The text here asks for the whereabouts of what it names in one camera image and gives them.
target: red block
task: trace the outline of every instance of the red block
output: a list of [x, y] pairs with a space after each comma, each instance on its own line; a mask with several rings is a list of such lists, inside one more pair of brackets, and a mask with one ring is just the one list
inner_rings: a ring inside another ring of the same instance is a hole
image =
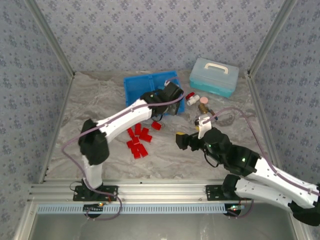
[[134, 131], [132, 131], [131, 128], [128, 128], [126, 131], [128, 132], [130, 138], [134, 138], [135, 137]]
[[137, 123], [134, 127], [134, 134], [140, 135], [140, 133], [141, 133], [141, 123]]
[[139, 144], [140, 143], [139, 138], [137, 136], [134, 136], [132, 138], [132, 143], [133, 143], [133, 145]]
[[148, 135], [148, 132], [149, 132], [149, 129], [144, 127], [144, 128], [142, 129], [141, 133], [140, 133], [140, 136], [141, 136], [141, 135]]
[[140, 153], [138, 151], [135, 151], [133, 153], [133, 157], [134, 157], [134, 159], [139, 159], [139, 158], [141, 158], [141, 155], [140, 155]]
[[132, 148], [134, 146], [134, 142], [133, 141], [127, 141], [126, 145], [128, 146], [128, 148]]
[[139, 149], [138, 149], [138, 145], [134, 145], [131, 148], [131, 153], [133, 154], [134, 159], [139, 159], [141, 157]]
[[141, 143], [137, 146], [137, 148], [138, 148], [138, 151], [142, 155], [143, 158], [148, 156], [147, 150], [145, 149], [145, 147]]
[[148, 143], [151, 143], [152, 136], [150, 136], [148, 134], [146, 134], [146, 135], [140, 134], [139, 139], [146, 141]]
[[156, 121], [153, 121], [153, 123], [151, 124], [151, 127], [153, 127], [155, 130], [160, 130], [162, 125]]

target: cable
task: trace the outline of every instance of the cable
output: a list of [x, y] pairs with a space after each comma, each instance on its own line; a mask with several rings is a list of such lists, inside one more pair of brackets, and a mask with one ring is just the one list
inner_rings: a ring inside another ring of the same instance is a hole
[[[166, 80], [166, 82], [171, 82], [171, 81], [174, 80], [174, 79], [179, 79], [179, 78], [178, 78], [178, 77], [172, 77], [172, 78]], [[91, 191], [93, 191], [93, 192], [95, 192], [95, 193], [97, 193], [97, 194], [102, 194], [102, 195], [106, 195], [106, 196], [108, 196], [108, 197], [116, 198], [116, 199], [119, 201], [119, 203], [120, 203], [119, 210], [118, 210], [118, 212], [117, 212], [115, 215], [113, 215], [113, 216], [111, 216], [111, 217], [106, 217], [106, 218], [94, 218], [95, 221], [107, 221], [107, 220], [112, 220], [112, 219], [115, 219], [116, 217], [118, 217], [118, 216], [120, 215], [120, 212], [122, 211], [122, 205], [123, 205], [123, 204], [122, 204], [122, 201], [121, 201], [121, 199], [120, 199], [117, 195], [114, 195], [114, 194], [112, 194], [112, 193], [103, 192], [103, 191], [99, 191], [99, 190], [94, 189], [94, 188], [89, 184], [89, 182], [88, 182], [88, 180], [87, 180], [87, 176], [86, 176], [86, 172], [85, 172], [84, 168], [83, 168], [72, 156], [70, 156], [68, 153], [66, 153], [66, 151], [65, 151], [66, 147], [69, 146], [70, 144], [76, 142], [76, 141], [77, 141], [79, 138], [81, 138], [82, 136], [85, 136], [85, 135], [87, 135], [87, 134], [89, 134], [89, 133], [91, 133], [91, 132], [93, 132], [93, 131], [96, 131], [96, 130], [104, 127], [105, 125], [110, 124], [110, 123], [114, 122], [115, 120], [117, 120], [117, 119], [125, 116], [126, 114], [128, 114], [128, 113], [130, 113], [130, 112], [132, 112], [132, 111], [134, 111], [134, 110], [136, 110], [136, 109], [143, 108], [143, 107], [159, 107], [159, 106], [171, 105], [171, 104], [175, 104], [175, 103], [179, 102], [179, 101], [182, 100], [184, 97], [185, 97], [185, 92], [182, 92], [182, 94], [181, 94], [180, 97], [178, 97], [177, 99], [172, 100], [172, 101], [161, 102], [161, 103], [151, 103], [151, 104], [146, 103], [146, 104], [141, 104], [141, 105], [138, 105], [138, 106], [134, 106], [134, 107], [132, 107], [131, 109], [129, 109], [129, 110], [127, 110], [127, 111], [125, 111], [125, 112], [123, 112], [123, 113], [115, 116], [114, 118], [111, 118], [111, 119], [107, 120], [106, 122], [104, 122], [104, 123], [102, 123], [102, 124], [100, 124], [100, 125], [98, 125], [98, 126], [96, 126], [96, 127], [93, 127], [93, 128], [91, 128], [91, 129], [89, 129], [89, 130], [87, 130], [87, 131], [84, 131], [84, 132], [82, 132], [81, 134], [79, 134], [78, 136], [73, 137], [72, 139], [70, 139], [69, 141], [67, 141], [67, 142], [61, 147], [62, 153], [63, 153], [67, 158], [69, 158], [69, 159], [80, 169], [80, 171], [81, 171], [81, 173], [82, 173], [82, 175], [83, 175], [84, 183], [85, 183], [85, 185], [88, 187], [88, 189], [90, 189]]]
[[81, 183], [81, 182], [80, 182], [80, 181], [73, 181], [72, 183], [70, 183], [69, 188], [70, 188], [70, 190], [73, 191], [73, 192], [76, 191], [76, 189], [71, 189], [71, 185], [74, 184], [74, 183]]
[[242, 216], [238, 216], [237, 214], [235, 214], [234, 212], [229, 211], [229, 210], [227, 210], [227, 212], [228, 212], [229, 214], [234, 215], [234, 218], [235, 218], [235, 219], [243, 219], [243, 218], [245, 218], [246, 216], [248, 216], [248, 215], [252, 212], [252, 209], [254, 208], [254, 202], [255, 202], [255, 201], [252, 199], [249, 210], [248, 210], [244, 215], [242, 215]]
[[239, 204], [242, 205], [241, 202], [244, 201], [244, 200], [245, 200], [244, 207], [246, 207], [247, 206], [247, 199], [246, 198], [241, 198], [240, 201], [239, 201]]
[[319, 192], [310, 190], [309, 188], [306, 188], [306, 187], [304, 187], [304, 186], [301, 186], [301, 185], [299, 185], [299, 184], [296, 184], [295, 182], [287, 179], [286, 177], [284, 177], [284, 176], [282, 176], [280, 173], [278, 173], [278, 171], [277, 171], [277, 170], [275, 169], [275, 167], [273, 166], [272, 162], [271, 162], [271, 161], [269, 160], [269, 158], [265, 155], [264, 149], [263, 149], [263, 147], [262, 147], [262, 145], [261, 145], [261, 143], [260, 143], [260, 141], [259, 141], [259, 139], [258, 139], [258, 137], [257, 137], [257, 135], [256, 135], [256, 132], [254, 131], [254, 128], [253, 128], [253, 126], [251, 125], [249, 119], [247, 118], [247, 116], [245, 115], [245, 113], [244, 113], [242, 110], [240, 110], [239, 108], [234, 107], [234, 106], [226, 107], [226, 108], [218, 111], [215, 115], [211, 116], [208, 120], [204, 121], [203, 124], [206, 124], [206, 123], [208, 123], [208, 122], [211, 122], [215, 117], [218, 117], [219, 115], [221, 115], [221, 113], [223, 113], [223, 112], [225, 112], [225, 111], [228, 111], [228, 110], [236, 110], [236, 111], [238, 111], [238, 112], [240, 112], [240, 113], [242, 114], [242, 116], [244, 117], [246, 123], [248, 124], [248, 126], [249, 126], [249, 128], [250, 128], [250, 130], [251, 130], [251, 132], [252, 132], [252, 134], [253, 134], [253, 136], [254, 136], [254, 138], [255, 138], [255, 140], [256, 140], [256, 143], [257, 143], [258, 146], [259, 146], [259, 149], [260, 149], [260, 151], [261, 151], [262, 156], [264, 157], [264, 159], [266, 160], [267, 164], [269, 165], [269, 167], [271, 168], [271, 170], [273, 171], [274, 174], [276, 174], [279, 178], [281, 178], [282, 180], [284, 180], [284, 181], [287, 182], [288, 184], [291, 184], [292, 186], [295, 186], [296, 188], [299, 188], [299, 189], [304, 190], [304, 191], [306, 191], [306, 192], [308, 192], [308, 193], [312, 193], [312, 194], [315, 194], [315, 195], [317, 195], [317, 196], [320, 196], [320, 193], [319, 193]]
[[159, 120], [154, 120], [153, 118], [151, 118], [153, 121], [155, 121], [155, 122], [160, 122], [161, 120], [162, 120], [162, 118], [164, 117], [164, 115], [163, 114], [161, 114], [161, 116], [160, 116], [160, 118], [159, 118]]
[[216, 166], [214, 166], [211, 162], [209, 162], [208, 158], [207, 158], [207, 154], [206, 154], [206, 151], [203, 151], [204, 153], [204, 159], [205, 161], [213, 168], [217, 168], [219, 166], [219, 163], [216, 164]]

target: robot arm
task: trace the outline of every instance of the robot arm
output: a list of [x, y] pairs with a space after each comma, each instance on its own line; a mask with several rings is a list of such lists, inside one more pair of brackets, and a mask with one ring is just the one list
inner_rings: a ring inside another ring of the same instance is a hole
[[[199, 133], [177, 134], [176, 143], [182, 150], [188, 147], [192, 151], [202, 150], [205, 156], [233, 174], [227, 175], [221, 187], [226, 197], [236, 195], [262, 200], [292, 212], [303, 223], [312, 226], [320, 224], [320, 197], [316, 195], [319, 194], [320, 184], [304, 182], [272, 165], [275, 173], [265, 158], [246, 147], [232, 144], [228, 136], [211, 127], [210, 122], [204, 124], [206, 120], [206, 117], [200, 117], [197, 121]], [[305, 187], [309, 192], [295, 185]]]
[[82, 153], [85, 184], [93, 189], [99, 188], [102, 182], [102, 165], [109, 157], [108, 144], [121, 132], [135, 124], [165, 113], [176, 115], [183, 96], [182, 89], [168, 82], [163, 90], [146, 92], [126, 109], [97, 122], [88, 119], [84, 122], [81, 133], [100, 126], [79, 138], [78, 144]]

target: box handle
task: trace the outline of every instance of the box handle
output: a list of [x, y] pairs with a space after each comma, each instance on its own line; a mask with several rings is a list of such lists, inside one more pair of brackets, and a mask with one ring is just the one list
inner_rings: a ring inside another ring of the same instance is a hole
[[205, 69], [208, 69], [208, 67], [216, 67], [216, 68], [219, 68], [219, 69], [223, 69], [225, 74], [228, 74], [228, 72], [229, 72], [227, 67], [219, 65], [219, 64], [211, 63], [211, 62], [207, 63], [204, 66]]

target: blue tray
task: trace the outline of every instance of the blue tray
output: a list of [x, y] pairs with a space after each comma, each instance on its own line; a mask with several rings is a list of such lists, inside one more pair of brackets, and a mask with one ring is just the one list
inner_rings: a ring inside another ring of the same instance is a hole
[[[125, 92], [125, 105], [128, 107], [139, 99], [144, 93], [151, 92], [156, 89], [163, 89], [165, 87], [165, 81], [177, 77], [176, 71], [165, 71], [147, 75], [129, 76], [123, 80], [124, 92]], [[180, 82], [178, 79], [174, 79], [173, 83], [177, 84], [180, 88]], [[185, 111], [185, 101], [180, 102], [178, 113]]]

